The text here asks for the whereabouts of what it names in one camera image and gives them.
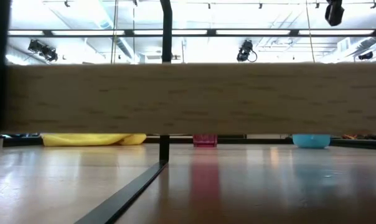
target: metal pipe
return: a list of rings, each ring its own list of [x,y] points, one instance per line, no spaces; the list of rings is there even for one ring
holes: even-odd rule
[[[163,10],[162,63],[171,63],[173,11],[170,0],[161,0]],[[169,161],[170,136],[161,135],[159,140],[159,161]]]

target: wooden floor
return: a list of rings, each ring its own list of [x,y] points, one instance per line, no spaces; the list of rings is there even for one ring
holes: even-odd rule
[[[0,154],[0,223],[73,223],[157,161],[158,146]],[[171,145],[118,223],[376,223],[376,150]]]

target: cable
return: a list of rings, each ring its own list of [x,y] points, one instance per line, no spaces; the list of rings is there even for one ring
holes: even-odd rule
[[[112,38],[111,63],[115,63],[115,60],[116,60],[116,41],[115,40],[117,39],[116,30],[118,29],[119,0],[115,0],[115,12],[113,15],[114,15],[114,18],[113,18],[113,29],[112,29],[113,38]]]
[[[26,61],[27,59],[31,58],[35,53],[31,53],[25,60],[23,61]]]
[[[254,50],[252,50],[252,52],[255,53],[255,55],[256,55],[256,59],[254,59],[254,60],[251,61],[251,60],[249,60],[249,58],[248,58],[248,61],[249,61],[249,62],[256,62],[256,61],[257,61],[257,54],[256,54],[256,52],[255,52]]]
[[[311,28],[310,28],[310,16],[308,15],[308,0],[306,0],[306,12],[307,12],[308,32],[309,32],[309,35],[310,35],[311,53],[313,55],[313,62],[315,63],[314,49],[313,49],[313,38],[311,37]]]

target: pink container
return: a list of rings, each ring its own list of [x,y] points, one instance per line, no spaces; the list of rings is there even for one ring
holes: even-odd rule
[[[217,147],[216,134],[194,134],[194,147]]]

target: ceiling pipe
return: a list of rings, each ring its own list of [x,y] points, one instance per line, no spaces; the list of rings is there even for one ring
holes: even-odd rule
[[[115,26],[112,20],[110,19],[108,13],[106,12],[105,8],[103,7],[101,0],[89,0],[89,1],[85,1],[84,4],[92,4],[92,7],[93,7],[92,19],[99,28],[104,29],[104,30],[113,30]],[[124,38],[112,37],[110,39],[112,41],[115,41],[115,44],[129,58],[131,63],[134,61],[138,62],[140,60],[139,56],[134,53],[133,49],[129,46],[129,44]]]
[[[351,44],[351,47],[349,47],[347,50],[344,50],[342,52],[337,52],[338,50],[335,50],[331,54],[321,58],[319,62],[336,63],[347,57],[356,57],[370,49],[376,49],[376,37],[367,37],[360,39],[356,43]]]

